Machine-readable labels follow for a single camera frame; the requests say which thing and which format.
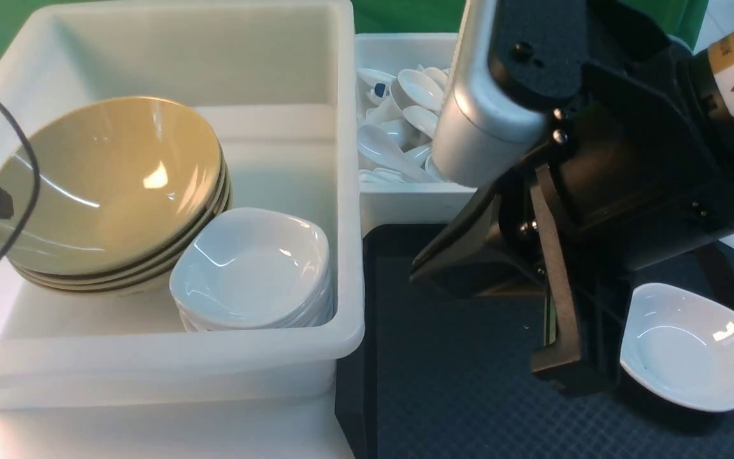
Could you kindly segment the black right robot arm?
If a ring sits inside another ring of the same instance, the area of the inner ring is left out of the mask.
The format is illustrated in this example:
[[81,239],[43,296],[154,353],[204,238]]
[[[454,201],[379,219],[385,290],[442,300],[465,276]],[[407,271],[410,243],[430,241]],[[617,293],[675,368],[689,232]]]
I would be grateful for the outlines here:
[[431,154],[475,194],[411,284],[543,288],[533,375],[607,390],[634,273],[734,235],[734,31],[691,54],[619,1],[468,1]]

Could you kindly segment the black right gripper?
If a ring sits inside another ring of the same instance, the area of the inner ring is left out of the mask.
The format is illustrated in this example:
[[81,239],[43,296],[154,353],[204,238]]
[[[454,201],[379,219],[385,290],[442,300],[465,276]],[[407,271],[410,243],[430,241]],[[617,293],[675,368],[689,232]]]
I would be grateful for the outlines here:
[[455,299],[545,290],[532,373],[580,397],[615,386],[635,272],[691,252],[734,310],[734,65],[586,73],[589,105],[518,168],[478,189],[412,264]]

